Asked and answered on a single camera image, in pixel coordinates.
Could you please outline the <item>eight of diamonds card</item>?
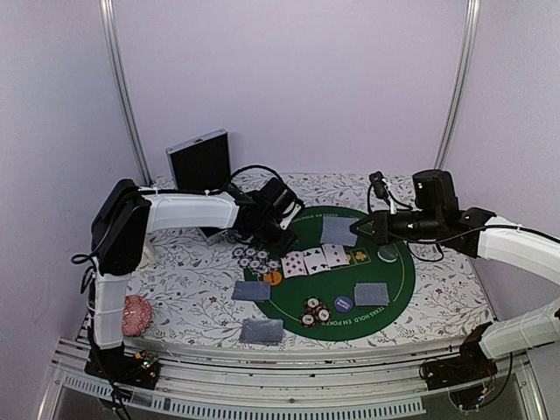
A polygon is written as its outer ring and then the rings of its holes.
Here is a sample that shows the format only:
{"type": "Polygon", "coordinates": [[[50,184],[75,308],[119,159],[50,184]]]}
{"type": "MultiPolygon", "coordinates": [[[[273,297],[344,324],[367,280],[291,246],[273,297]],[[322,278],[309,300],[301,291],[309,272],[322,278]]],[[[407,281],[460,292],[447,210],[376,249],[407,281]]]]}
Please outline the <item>eight of diamonds card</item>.
{"type": "Polygon", "coordinates": [[[303,254],[292,251],[281,259],[283,276],[285,278],[302,277],[307,275],[303,254]]]}

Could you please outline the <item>dealt playing card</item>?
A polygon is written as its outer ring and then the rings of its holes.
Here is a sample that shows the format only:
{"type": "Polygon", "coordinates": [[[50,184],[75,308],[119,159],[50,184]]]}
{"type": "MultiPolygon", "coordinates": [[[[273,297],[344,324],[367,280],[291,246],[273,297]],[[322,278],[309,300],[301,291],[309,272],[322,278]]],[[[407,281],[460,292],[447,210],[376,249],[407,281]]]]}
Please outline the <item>dealt playing card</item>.
{"type": "Polygon", "coordinates": [[[385,283],[357,283],[353,289],[357,306],[389,305],[389,290],[385,283]]]}
{"type": "Polygon", "coordinates": [[[271,296],[271,286],[268,282],[236,282],[232,294],[233,300],[264,302],[271,296]]]}

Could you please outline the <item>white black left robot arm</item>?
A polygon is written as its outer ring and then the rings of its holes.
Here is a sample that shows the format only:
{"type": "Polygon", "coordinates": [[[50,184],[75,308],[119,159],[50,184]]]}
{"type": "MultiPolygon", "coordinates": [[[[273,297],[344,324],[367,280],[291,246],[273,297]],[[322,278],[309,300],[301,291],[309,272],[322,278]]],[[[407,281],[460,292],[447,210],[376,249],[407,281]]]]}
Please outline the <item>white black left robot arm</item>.
{"type": "Polygon", "coordinates": [[[257,239],[271,254],[284,256],[297,242],[291,222],[304,202],[276,172],[257,190],[244,192],[228,179],[215,189],[141,187],[119,180],[91,225],[87,253],[71,258],[86,264],[81,288],[91,289],[92,341],[100,349],[95,363],[112,380],[130,372],[123,346],[126,286],[139,268],[156,261],[151,236],[160,231],[216,228],[236,239],[257,239]]]}

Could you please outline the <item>red black 100 chip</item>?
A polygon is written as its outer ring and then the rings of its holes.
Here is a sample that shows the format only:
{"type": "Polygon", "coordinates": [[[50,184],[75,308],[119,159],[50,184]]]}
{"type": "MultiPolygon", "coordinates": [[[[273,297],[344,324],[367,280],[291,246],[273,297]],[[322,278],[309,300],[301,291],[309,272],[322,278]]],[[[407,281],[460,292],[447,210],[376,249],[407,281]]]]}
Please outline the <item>red black 100 chip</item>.
{"type": "Polygon", "coordinates": [[[308,312],[312,312],[312,311],[316,310],[321,305],[322,305],[322,302],[317,297],[308,297],[304,301],[304,307],[308,312]]]}

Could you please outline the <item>three of diamonds card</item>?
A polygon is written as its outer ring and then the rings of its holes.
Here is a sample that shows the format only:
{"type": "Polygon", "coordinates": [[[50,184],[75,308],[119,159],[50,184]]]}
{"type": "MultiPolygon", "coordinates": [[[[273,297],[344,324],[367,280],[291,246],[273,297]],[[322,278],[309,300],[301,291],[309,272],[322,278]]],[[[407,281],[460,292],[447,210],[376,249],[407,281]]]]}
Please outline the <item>three of diamonds card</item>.
{"type": "Polygon", "coordinates": [[[327,243],[322,245],[322,249],[326,263],[331,269],[347,266],[349,264],[347,253],[343,245],[327,243]]]}

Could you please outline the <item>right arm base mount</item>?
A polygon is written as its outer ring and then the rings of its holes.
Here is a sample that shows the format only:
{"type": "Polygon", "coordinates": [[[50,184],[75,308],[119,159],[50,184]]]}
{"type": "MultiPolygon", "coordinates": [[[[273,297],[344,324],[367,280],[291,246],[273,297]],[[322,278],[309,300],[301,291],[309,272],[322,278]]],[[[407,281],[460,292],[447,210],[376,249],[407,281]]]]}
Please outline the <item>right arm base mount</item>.
{"type": "Polygon", "coordinates": [[[458,355],[447,359],[429,358],[419,368],[428,390],[487,380],[486,385],[479,385],[475,390],[452,392],[451,402],[462,410],[477,409],[485,402],[497,373],[496,363],[488,359],[478,345],[462,345],[458,355]]]}

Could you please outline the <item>orange big blind button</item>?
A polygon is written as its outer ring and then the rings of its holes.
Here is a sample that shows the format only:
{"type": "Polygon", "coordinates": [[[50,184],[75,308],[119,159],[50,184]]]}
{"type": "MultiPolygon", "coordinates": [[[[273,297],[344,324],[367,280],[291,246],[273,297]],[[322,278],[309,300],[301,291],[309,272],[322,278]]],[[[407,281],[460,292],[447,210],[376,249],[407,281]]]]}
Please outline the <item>orange big blind button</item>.
{"type": "Polygon", "coordinates": [[[262,280],[266,283],[269,283],[271,286],[278,286],[283,281],[283,279],[284,277],[281,272],[272,270],[268,274],[264,275],[262,280]]]}

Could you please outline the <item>four of clubs card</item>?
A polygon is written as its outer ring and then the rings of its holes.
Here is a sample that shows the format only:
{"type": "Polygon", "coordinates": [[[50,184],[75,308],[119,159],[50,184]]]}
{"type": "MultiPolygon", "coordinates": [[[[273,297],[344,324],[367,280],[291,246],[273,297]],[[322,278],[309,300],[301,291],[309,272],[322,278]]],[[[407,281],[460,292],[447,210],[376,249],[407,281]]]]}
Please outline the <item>four of clubs card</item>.
{"type": "Polygon", "coordinates": [[[303,252],[303,258],[309,275],[318,274],[331,269],[322,248],[309,248],[305,250],[303,252]]]}

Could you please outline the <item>green dealer button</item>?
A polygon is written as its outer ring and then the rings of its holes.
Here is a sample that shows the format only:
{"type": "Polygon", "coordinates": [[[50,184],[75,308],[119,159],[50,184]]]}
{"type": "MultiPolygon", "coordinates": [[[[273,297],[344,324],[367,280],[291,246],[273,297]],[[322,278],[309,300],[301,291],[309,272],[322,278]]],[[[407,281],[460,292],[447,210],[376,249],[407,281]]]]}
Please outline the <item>green dealer button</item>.
{"type": "Polygon", "coordinates": [[[394,263],[399,258],[399,250],[395,245],[381,246],[377,250],[377,256],[385,263],[394,263]]]}

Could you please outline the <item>purple small blind button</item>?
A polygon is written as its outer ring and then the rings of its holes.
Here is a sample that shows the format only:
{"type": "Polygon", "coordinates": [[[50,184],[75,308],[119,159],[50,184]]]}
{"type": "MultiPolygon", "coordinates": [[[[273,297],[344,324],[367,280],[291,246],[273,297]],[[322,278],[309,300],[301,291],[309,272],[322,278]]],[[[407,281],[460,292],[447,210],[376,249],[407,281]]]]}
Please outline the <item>purple small blind button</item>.
{"type": "Polygon", "coordinates": [[[339,296],[334,300],[334,308],[340,313],[349,313],[354,308],[354,302],[350,297],[339,296]]]}

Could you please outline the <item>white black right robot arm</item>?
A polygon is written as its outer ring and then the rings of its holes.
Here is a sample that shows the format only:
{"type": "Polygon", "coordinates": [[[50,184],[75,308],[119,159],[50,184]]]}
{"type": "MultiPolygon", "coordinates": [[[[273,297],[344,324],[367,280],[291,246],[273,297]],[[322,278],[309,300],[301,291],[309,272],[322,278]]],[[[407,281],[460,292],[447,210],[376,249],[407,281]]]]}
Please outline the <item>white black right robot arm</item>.
{"type": "MultiPolygon", "coordinates": [[[[389,208],[368,210],[367,216],[350,227],[351,232],[379,246],[394,242],[443,246],[471,258],[514,266],[553,284],[559,282],[558,238],[489,210],[460,209],[448,171],[420,171],[412,181],[415,204],[409,206],[394,198],[381,172],[370,174],[368,197],[384,201],[389,208]]],[[[452,373],[459,381],[469,382],[485,369],[487,361],[558,339],[559,301],[554,299],[510,320],[476,327],[460,346],[452,373]]]]}

